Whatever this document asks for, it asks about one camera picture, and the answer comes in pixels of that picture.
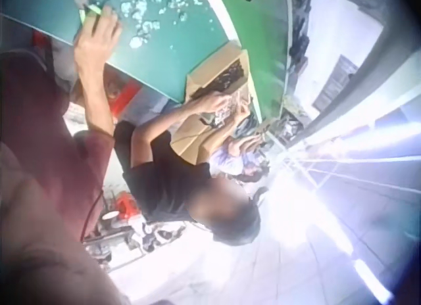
black t-shirt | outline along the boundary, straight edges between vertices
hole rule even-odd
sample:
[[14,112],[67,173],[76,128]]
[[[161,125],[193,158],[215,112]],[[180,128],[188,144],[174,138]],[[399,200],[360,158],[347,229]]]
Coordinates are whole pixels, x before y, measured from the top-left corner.
[[151,143],[153,161],[130,168],[134,130],[135,126],[128,122],[117,124],[115,150],[142,214],[151,222],[192,221],[186,204],[192,193],[211,178],[209,164],[195,166],[178,156],[166,131]]

dark hair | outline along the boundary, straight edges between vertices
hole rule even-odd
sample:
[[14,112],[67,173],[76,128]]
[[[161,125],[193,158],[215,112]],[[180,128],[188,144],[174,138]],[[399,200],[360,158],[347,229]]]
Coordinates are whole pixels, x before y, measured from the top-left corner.
[[230,246],[252,243],[260,232],[260,213],[257,204],[249,199],[236,217],[230,221],[214,223],[210,229],[213,239]]
[[269,167],[262,166],[260,170],[253,173],[253,175],[239,174],[238,176],[232,176],[236,180],[240,180],[244,183],[256,183],[260,181],[263,177],[266,177],[269,174]]

hand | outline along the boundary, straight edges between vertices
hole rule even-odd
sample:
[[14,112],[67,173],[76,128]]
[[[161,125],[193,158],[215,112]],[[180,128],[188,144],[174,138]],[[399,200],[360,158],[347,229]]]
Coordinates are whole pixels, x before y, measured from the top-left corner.
[[249,115],[250,115],[249,105],[244,102],[238,103],[235,108],[235,113],[233,115],[234,122],[236,124],[240,124]]
[[223,95],[217,91],[214,91],[213,93],[195,99],[190,103],[195,113],[213,113],[228,106],[230,101],[231,95]]
[[79,75],[103,75],[105,62],[122,32],[117,14],[104,6],[94,29],[97,15],[89,12],[74,44],[74,60]]

green work table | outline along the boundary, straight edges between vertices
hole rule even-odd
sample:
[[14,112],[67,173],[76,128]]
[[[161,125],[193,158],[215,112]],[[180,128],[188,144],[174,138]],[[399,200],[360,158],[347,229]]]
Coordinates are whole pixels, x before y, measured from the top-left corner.
[[[120,11],[124,1],[132,0],[109,0],[109,3]],[[151,32],[149,42],[137,49],[129,46],[136,35],[137,22],[130,16],[121,17],[124,31],[109,64],[182,103],[186,75],[223,46],[228,38],[207,0],[196,0],[202,5],[187,0],[188,7],[182,8],[187,14],[185,22],[179,20],[177,9],[167,7],[164,14],[159,14],[167,1],[162,0],[159,4],[147,0],[143,19],[158,20],[161,28]],[[2,0],[1,12],[69,44],[81,24],[74,0]]]
[[[120,11],[123,2],[109,0]],[[182,103],[186,75],[229,39],[238,39],[249,52],[250,69],[257,94],[257,114],[277,116],[276,105],[284,94],[287,58],[285,0],[186,0],[180,8],[187,14],[181,22],[178,10],[167,7],[168,0],[152,3],[144,20],[158,20],[161,28],[151,33],[148,44],[137,49],[129,46],[136,35],[137,22],[130,16],[121,19],[124,31],[109,64]],[[80,17],[74,0],[2,0],[1,13],[6,17],[72,44],[80,29]],[[159,10],[166,7],[166,12]],[[229,17],[220,16],[228,11]],[[234,36],[228,27],[234,26]]]
[[241,46],[249,53],[262,118],[280,113],[287,66],[286,0],[222,0]]

cardboard box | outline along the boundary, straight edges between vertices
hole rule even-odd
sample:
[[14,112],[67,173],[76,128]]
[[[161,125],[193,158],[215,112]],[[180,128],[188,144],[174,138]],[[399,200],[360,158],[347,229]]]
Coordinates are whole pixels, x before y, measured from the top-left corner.
[[[229,83],[223,92],[233,96],[230,109],[235,108],[239,100],[249,104],[251,102],[248,90],[250,74],[249,55],[246,50],[241,49],[232,41],[227,42],[227,44],[187,75],[186,101],[196,99],[202,95],[208,95],[210,93],[209,86],[213,85],[211,83],[227,71],[228,68],[232,67],[233,64],[238,65],[238,63],[243,70],[243,75]],[[205,119],[205,122],[209,124],[214,120],[215,116],[218,116],[218,114],[202,114],[187,118],[173,135],[172,148],[184,159],[195,164],[199,144],[213,131],[210,126],[205,125],[200,119]]]

